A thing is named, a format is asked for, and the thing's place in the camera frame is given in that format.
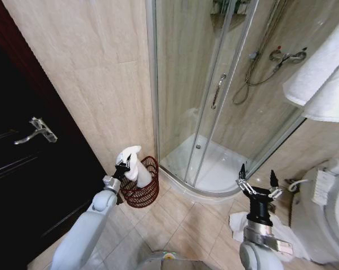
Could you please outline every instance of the beige wall tile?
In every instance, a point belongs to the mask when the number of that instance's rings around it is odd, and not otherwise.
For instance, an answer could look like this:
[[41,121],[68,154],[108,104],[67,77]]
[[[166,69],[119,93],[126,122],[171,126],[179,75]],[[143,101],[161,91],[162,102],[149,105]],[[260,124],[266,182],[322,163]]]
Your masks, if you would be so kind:
[[154,155],[145,1],[3,3],[107,173]]

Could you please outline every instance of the shower door handle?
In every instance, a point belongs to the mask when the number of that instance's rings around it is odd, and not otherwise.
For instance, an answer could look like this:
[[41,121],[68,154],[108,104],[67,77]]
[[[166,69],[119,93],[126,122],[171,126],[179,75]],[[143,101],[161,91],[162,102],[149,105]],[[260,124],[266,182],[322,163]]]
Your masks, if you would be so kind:
[[220,80],[218,81],[215,97],[213,98],[212,105],[211,105],[211,109],[213,109],[213,110],[216,108],[216,100],[217,100],[217,97],[218,97],[218,93],[219,93],[221,85],[224,82],[224,80],[226,79],[226,77],[227,77],[227,75],[225,73],[223,73],[220,77]]

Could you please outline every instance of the shower valve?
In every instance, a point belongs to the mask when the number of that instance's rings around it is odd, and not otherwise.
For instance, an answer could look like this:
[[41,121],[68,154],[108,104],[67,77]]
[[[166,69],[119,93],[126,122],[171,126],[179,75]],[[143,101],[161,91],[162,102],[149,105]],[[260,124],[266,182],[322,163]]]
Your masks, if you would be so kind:
[[307,47],[303,48],[301,51],[295,54],[283,53],[281,51],[281,46],[278,46],[277,49],[273,50],[270,53],[269,59],[271,61],[280,61],[280,64],[282,64],[285,61],[290,61],[291,63],[298,64],[307,57],[307,53],[305,52],[306,50]]

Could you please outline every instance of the white towel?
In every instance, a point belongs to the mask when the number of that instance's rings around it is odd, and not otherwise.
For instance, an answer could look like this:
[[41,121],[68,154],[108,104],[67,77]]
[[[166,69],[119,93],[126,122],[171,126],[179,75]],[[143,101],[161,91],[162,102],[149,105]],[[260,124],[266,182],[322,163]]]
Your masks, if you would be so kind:
[[286,98],[304,107],[304,117],[339,122],[339,24],[283,84],[283,91]]

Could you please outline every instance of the white cloth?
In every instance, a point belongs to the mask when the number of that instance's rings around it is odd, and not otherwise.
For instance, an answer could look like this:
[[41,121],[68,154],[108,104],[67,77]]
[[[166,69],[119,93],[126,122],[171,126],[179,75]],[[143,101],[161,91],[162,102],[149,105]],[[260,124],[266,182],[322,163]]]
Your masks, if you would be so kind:
[[339,24],[283,84],[283,92],[291,102],[304,107],[304,117],[339,122]]
[[[243,229],[247,225],[247,214],[247,212],[239,212],[230,215],[230,228],[233,231],[233,239],[239,242],[243,242]],[[291,243],[293,247],[293,255],[295,257],[310,260],[310,256],[306,249],[297,236],[292,232],[291,228],[282,225],[280,219],[276,215],[271,215],[271,221],[273,223],[273,235],[278,239]],[[275,252],[275,254],[283,262],[289,262],[293,259],[293,256],[284,255],[280,252]]]

